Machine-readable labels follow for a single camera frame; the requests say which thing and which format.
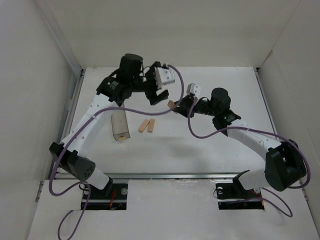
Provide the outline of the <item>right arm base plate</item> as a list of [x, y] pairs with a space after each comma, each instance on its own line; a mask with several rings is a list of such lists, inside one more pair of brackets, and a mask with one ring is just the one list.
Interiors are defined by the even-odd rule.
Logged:
[[214, 196], [218, 199], [219, 210], [264, 210], [261, 192], [246, 190], [231, 182], [215, 184]]

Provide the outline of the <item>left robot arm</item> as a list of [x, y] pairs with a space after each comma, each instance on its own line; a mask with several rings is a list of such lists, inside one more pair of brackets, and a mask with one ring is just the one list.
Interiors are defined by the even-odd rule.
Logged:
[[108, 195], [113, 180], [98, 169], [96, 163], [88, 159], [89, 150], [106, 120], [114, 111], [122, 109], [122, 104], [133, 93], [144, 93], [151, 105], [166, 100], [168, 90], [157, 93], [162, 86], [175, 81], [174, 73], [168, 64], [154, 62], [144, 70], [143, 58], [133, 53], [125, 54], [119, 67], [105, 77], [96, 89], [88, 110], [74, 129], [59, 143], [53, 142], [49, 151], [54, 167], [49, 179], [49, 192], [53, 190], [53, 180], [59, 168], [63, 169], [88, 188], [96, 188]]

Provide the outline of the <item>wooden block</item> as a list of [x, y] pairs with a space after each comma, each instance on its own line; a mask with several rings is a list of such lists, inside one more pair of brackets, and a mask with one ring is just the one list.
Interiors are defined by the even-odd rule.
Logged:
[[145, 119], [142, 124], [140, 125], [140, 127], [138, 128], [138, 131], [140, 133], [143, 133], [145, 131], [145, 129], [148, 127], [150, 120], [149, 119]]
[[176, 103], [175, 103], [174, 101], [172, 101], [172, 100], [169, 100], [169, 101], [168, 101], [167, 106], [168, 106], [169, 109], [172, 110], [172, 111], [177, 107]]
[[148, 124], [148, 127], [147, 127], [147, 131], [149, 133], [152, 133], [154, 131], [155, 122], [156, 122], [156, 120], [153, 119], [153, 118], [149, 120], [149, 124]]

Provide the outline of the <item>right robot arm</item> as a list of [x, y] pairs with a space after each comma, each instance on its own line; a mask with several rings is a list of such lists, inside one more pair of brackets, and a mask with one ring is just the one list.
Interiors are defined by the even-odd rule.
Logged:
[[239, 141], [264, 160], [263, 169], [246, 170], [232, 179], [237, 194], [262, 187], [282, 192], [294, 189], [293, 184], [302, 178], [306, 178], [302, 188], [310, 182], [310, 166], [298, 145], [275, 133], [252, 128], [231, 110], [231, 98], [226, 89], [214, 88], [210, 98], [200, 97], [200, 87], [192, 83], [186, 96], [169, 106], [188, 119], [195, 114], [212, 116], [217, 133]]

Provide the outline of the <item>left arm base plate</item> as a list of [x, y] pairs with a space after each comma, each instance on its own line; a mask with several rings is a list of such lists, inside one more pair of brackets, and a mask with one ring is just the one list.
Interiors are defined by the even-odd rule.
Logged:
[[127, 209], [128, 184], [114, 183], [107, 193], [93, 186], [89, 188], [87, 185], [81, 184], [79, 189], [82, 190], [82, 200], [80, 209], [92, 211], [124, 211]]

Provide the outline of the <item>clear plastic box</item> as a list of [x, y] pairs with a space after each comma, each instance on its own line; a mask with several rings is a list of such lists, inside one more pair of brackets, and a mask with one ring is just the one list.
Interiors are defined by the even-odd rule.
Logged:
[[129, 132], [126, 111], [123, 109], [115, 110], [110, 118], [114, 139], [116, 141], [129, 139], [131, 136]]

